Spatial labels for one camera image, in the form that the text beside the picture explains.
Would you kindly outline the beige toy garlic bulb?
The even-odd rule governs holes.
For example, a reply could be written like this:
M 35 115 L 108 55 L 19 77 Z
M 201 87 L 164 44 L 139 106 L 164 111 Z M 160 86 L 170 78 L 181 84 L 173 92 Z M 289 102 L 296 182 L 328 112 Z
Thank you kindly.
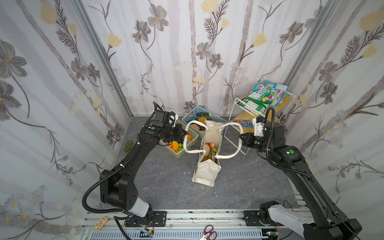
M 205 156 L 208 156 L 211 152 L 211 148 L 209 144 L 205 144 Z

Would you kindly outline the floral canvas tote bag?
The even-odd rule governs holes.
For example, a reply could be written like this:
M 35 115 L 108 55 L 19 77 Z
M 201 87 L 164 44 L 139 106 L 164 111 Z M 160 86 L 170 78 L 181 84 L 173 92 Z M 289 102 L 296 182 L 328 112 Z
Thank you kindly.
M 199 121 L 190 121 L 186 127 L 185 130 L 187 131 L 191 124 L 197 124 L 200 127 L 204 128 L 205 131 L 203 133 L 202 137 L 202 144 L 199 150 L 186 150 L 186 153 L 188 154 L 198 154 L 198 162 L 194 170 L 194 174 L 192 177 L 192 181 L 194 183 L 206 185 L 209 187 L 215 186 L 215 181 L 218 176 L 218 173 L 221 170 L 220 160 L 226 160 L 231 159 L 234 156 L 236 156 L 241 148 L 242 148 L 242 141 L 239 140 L 239 146 L 237 147 L 236 151 L 231 155 L 222 155 L 221 154 L 221 146 L 224 136 L 224 129 L 226 126 L 229 125 L 229 123 L 219 123 L 215 121 L 206 121 L 206 124 L 202 124 Z M 214 152 L 216 152 L 215 158 L 216 161 L 214 162 L 211 159 L 211 152 L 208 156 L 205 156 L 205 144 L 215 143 L 216 147 L 212 148 Z

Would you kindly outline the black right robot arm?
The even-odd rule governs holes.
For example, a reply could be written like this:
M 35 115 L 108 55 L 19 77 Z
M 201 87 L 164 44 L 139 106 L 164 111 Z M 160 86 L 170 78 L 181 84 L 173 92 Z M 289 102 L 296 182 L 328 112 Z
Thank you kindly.
M 279 169 L 294 184 L 312 216 L 305 218 L 276 201 L 260 205 L 258 220 L 263 225 L 279 223 L 305 240 L 353 240 L 362 226 L 357 219 L 350 219 L 331 200 L 312 174 L 305 157 L 294 146 L 286 145 L 284 128 L 275 123 L 275 109 L 269 107 L 265 117 L 258 117 L 263 124 L 261 136 L 254 133 L 240 135 L 240 142 L 258 152 Z

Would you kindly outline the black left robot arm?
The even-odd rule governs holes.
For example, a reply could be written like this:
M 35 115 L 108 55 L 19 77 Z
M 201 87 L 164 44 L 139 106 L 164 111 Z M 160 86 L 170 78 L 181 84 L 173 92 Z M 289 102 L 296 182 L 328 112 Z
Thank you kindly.
M 83 208 L 95 214 L 122 213 L 126 215 L 126 221 L 134 219 L 140 225 L 151 224 L 154 219 L 152 206 L 140 199 L 134 181 L 144 160 L 160 141 L 179 142 L 188 135 L 176 122 L 177 118 L 174 112 L 167 112 L 154 103 L 154 111 L 137 135 L 132 150 L 111 170 L 100 174 L 99 181 L 84 193 Z M 112 208 L 99 210 L 88 205 L 87 199 L 96 188 L 100 189 L 101 202 Z

